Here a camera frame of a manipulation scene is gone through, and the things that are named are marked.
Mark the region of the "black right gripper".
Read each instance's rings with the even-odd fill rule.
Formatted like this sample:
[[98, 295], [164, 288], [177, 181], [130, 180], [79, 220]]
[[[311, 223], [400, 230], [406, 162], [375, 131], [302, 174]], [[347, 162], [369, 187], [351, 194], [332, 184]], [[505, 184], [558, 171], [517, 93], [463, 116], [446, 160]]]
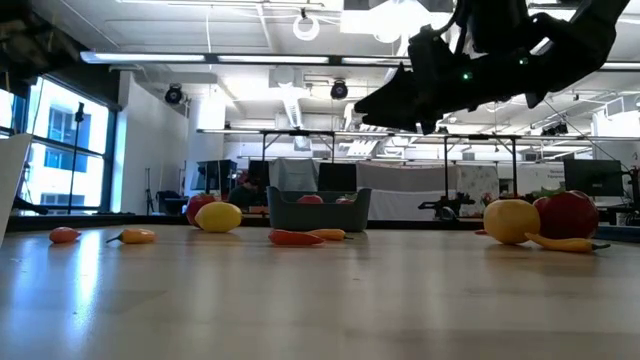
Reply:
[[[496, 56], [470, 59], [450, 51], [415, 51], [414, 76], [401, 63], [391, 79], [359, 100], [354, 110], [365, 114], [364, 124], [408, 132], [417, 132], [420, 124], [422, 133], [428, 135], [436, 131], [436, 123], [445, 113], [491, 101], [495, 97], [491, 95], [495, 91], [492, 77], [498, 76], [503, 66]], [[416, 116], [402, 115], [414, 108]]]

